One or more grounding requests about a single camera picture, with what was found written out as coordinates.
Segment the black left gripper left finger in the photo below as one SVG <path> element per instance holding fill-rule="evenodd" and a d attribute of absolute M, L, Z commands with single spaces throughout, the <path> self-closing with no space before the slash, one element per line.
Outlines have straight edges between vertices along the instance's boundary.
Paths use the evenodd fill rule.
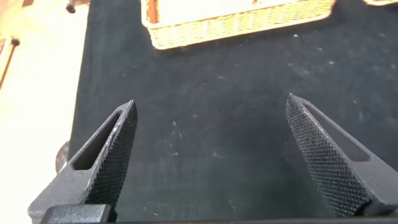
<path fill-rule="evenodd" d="M 29 205 L 32 222 L 115 221 L 137 122 L 134 101 L 117 107 Z"/>

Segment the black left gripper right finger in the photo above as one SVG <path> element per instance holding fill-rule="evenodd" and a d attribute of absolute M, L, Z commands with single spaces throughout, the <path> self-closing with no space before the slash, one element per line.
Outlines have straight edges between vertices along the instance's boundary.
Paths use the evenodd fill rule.
<path fill-rule="evenodd" d="M 301 97 L 289 94 L 285 116 L 334 216 L 397 216 L 395 169 Z"/>

